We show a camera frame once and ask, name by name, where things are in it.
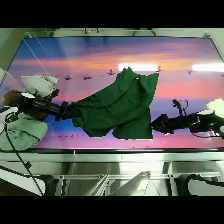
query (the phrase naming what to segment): pale green cloth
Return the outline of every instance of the pale green cloth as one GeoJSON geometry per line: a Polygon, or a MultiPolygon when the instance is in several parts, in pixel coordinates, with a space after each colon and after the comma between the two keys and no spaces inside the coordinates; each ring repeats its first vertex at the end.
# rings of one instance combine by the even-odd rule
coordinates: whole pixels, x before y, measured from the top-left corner
{"type": "MultiPolygon", "coordinates": [[[[22,151],[37,145],[46,135],[48,125],[24,113],[19,114],[18,118],[18,120],[7,125],[7,130],[14,147],[18,151],[22,151]]],[[[0,135],[0,149],[4,151],[13,150],[7,140],[5,131],[0,135]]]]}

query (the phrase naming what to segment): folded green fabric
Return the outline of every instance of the folded green fabric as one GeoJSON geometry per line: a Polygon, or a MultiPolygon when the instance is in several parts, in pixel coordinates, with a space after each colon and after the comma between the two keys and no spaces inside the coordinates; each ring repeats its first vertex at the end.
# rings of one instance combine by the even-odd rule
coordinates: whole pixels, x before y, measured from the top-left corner
{"type": "Polygon", "coordinates": [[[123,69],[113,84],[99,92],[71,103],[75,127],[81,127],[90,137],[101,137],[114,129],[122,139],[151,139],[150,109],[159,73],[149,76],[123,69]]]}

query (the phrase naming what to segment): crumpled white fabric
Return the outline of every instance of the crumpled white fabric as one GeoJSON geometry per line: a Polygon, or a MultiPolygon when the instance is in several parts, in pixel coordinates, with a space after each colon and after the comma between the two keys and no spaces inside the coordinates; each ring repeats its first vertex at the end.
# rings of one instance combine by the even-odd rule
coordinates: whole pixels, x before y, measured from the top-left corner
{"type": "Polygon", "coordinates": [[[55,89],[58,79],[53,76],[21,76],[26,91],[34,96],[46,97],[55,89]]]}

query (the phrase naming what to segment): green cloth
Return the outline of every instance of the green cloth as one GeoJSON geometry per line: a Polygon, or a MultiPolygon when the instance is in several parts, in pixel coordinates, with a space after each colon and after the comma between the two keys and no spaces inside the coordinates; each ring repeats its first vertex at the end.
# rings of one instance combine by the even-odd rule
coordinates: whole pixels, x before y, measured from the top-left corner
{"type": "MultiPolygon", "coordinates": [[[[18,151],[37,145],[46,135],[47,130],[48,125],[46,123],[38,121],[24,113],[18,115],[18,120],[10,122],[7,125],[9,138],[18,151]]],[[[0,134],[0,150],[13,150],[5,131],[0,134]]]]}
{"type": "Polygon", "coordinates": [[[159,74],[136,74],[131,68],[117,75],[114,83],[99,92],[72,103],[73,125],[90,137],[101,137],[114,129],[122,139],[151,139],[150,109],[159,74]]]}

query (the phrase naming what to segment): sunset sky print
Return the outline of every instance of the sunset sky print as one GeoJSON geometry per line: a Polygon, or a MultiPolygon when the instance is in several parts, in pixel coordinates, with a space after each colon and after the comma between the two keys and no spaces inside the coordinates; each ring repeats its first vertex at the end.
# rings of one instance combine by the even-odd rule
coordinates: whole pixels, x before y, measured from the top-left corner
{"type": "MultiPolygon", "coordinates": [[[[112,84],[121,63],[161,66],[154,100],[152,120],[166,113],[178,116],[172,100],[189,101],[187,113],[204,110],[215,99],[224,99],[224,77],[217,72],[192,72],[193,64],[222,62],[210,39],[170,37],[63,37],[25,39],[9,68],[0,89],[23,88],[23,75],[52,75],[59,79],[60,94],[54,102],[74,102],[112,84]]],[[[139,72],[149,75],[152,72],[139,72]]],[[[120,140],[111,132],[102,138],[90,138],[71,120],[55,122],[49,116],[49,130],[37,148],[213,148],[223,147],[219,138],[201,139],[189,130],[174,135],[153,131],[152,140],[120,140]]]]}

